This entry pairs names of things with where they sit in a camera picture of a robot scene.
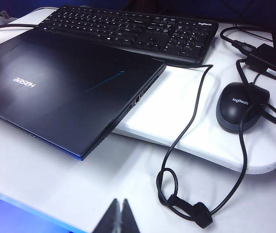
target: power adapter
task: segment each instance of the power adapter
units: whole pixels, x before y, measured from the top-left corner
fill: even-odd
[[[253,49],[248,55],[245,63],[259,72],[267,72],[276,79],[276,49],[262,44]]]

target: laptop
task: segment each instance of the laptop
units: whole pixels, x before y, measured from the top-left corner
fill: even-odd
[[[0,44],[0,118],[83,160],[164,69],[149,56],[30,30]]]

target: blue accent line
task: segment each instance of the blue accent line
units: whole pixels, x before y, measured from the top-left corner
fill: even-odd
[[[96,87],[98,87],[98,86],[100,86],[100,85],[102,85],[102,84],[108,82],[109,80],[112,80],[113,78],[116,78],[117,76],[120,76],[120,75],[123,74],[123,73],[125,73],[125,71],[120,71],[120,72],[118,72],[116,75],[114,75],[114,76],[112,76],[112,77],[110,77],[110,78],[104,80],[103,82],[97,84],[96,86],[93,86],[93,87],[89,88],[88,90],[84,91],[84,93],[86,93],[86,92],[88,92],[88,91],[90,91],[90,90],[92,90],[92,89],[94,89],[94,88],[96,88]]]

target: keyboard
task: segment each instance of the keyboard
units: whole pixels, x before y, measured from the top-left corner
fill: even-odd
[[[172,63],[199,65],[206,56],[218,23],[64,5],[44,19],[39,29]]]

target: mouse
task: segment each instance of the mouse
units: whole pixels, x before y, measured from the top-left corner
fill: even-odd
[[[224,130],[231,133],[239,132],[239,124],[249,107],[253,104],[266,104],[269,101],[270,93],[268,90],[249,83],[247,85],[248,91],[250,91],[247,92],[245,85],[237,82],[228,84],[223,89],[216,105],[218,123]],[[250,129],[259,117],[260,114],[256,110],[250,110],[244,119],[243,130]]]

